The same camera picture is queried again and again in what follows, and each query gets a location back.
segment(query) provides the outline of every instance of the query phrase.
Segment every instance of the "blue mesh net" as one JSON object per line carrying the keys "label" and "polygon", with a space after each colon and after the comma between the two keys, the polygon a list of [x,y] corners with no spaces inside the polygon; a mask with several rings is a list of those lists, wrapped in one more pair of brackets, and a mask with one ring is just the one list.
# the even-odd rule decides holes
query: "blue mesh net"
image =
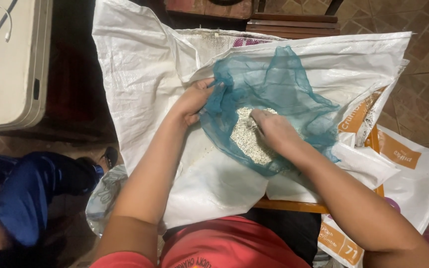
{"label": "blue mesh net", "polygon": [[301,60],[290,46],[277,47],[269,64],[234,56],[217,61],[213,72],[215,88],[200,112],[200,121],[221,151],[264,176],[291,168],[280,155],[266,165],[256,164],[231,139],[237,109],[271,108],[285,116],[315,149],[338,161],[330,153],[337,140],[338,122],[329,113],[339,106],[313,93]]}

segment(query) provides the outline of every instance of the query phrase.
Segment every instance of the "oats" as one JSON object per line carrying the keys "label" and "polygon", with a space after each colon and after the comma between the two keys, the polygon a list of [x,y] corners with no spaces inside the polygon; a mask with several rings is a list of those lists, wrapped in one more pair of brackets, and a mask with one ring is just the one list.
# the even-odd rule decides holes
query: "oats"
{"label": "oats", "polygon": [[[246,107],[236,110],[239,118],[231,133],[231,139],[254,163],[266,165],[276,158],[277,153],[265,144],[259,132],[258,125],[254,119],[249,116],[252,110],[253,109]],[[273,109],[268,108],[264,110],[277,114]]]}

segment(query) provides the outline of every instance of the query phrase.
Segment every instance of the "charging cable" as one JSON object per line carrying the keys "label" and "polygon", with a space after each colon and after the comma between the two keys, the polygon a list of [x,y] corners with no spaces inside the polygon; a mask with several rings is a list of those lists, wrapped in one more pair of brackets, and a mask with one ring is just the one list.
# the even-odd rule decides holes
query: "charging cable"
{"label": "charging cable", "polygon": [[11,17],[11,14],[9,14],[9,12],[5,8],[3,8],[2,6],[0,6],[0,9],[3,9],[4,12],[6,12],[6,15],[9,18],[9,30],[4,35],[4,40],[6,40],[6,42],[9,42],[9,39],[11,38],[11,32],[12,32],[12,17]]}

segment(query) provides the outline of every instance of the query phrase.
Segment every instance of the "another person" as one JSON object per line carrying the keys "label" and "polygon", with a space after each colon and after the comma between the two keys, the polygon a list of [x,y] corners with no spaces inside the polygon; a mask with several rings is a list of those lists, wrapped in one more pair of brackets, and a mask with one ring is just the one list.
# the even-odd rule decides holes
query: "another person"
{"label": "another person", "polygon": [[112,147],[98,164],[50,152],[21,158],[0,155],[0,268],[36,265],[38,256],[32,256],[31,249],[46,229],[52,198],[91,192],[116,161],[117,151]]}
{"label": "another person", "polygon": [[[186,131],[198,121],[212,81],[195,82],[161,123],[116,201],[92,268],[157,266],[157,226]],[[304,142],[285,117],[258,109],[251,115],[266,143],[312,181],[336,223],[365,249],[364,267],[429,268],[429,245],[383,198]],[[308,268],[317,251],[319,227],[319,216],[259,209],[199,222],[175,234],[169,230],[159,266]]]}

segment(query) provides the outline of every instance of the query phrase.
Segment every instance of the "sandal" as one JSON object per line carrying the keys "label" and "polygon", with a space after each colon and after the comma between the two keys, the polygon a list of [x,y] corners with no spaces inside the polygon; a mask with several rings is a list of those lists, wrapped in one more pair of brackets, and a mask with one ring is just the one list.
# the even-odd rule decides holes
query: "sandal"
{"label": "sandal", "polygon": [[102,158],[105,159],[105,163],[107,164],[107,167],[110,170],[117,163],[117,159],[119,158],[119,153],[115,148],[109,146],[107,147],[107,149],[105,149],[105,153],[100,157],[100,159]]}

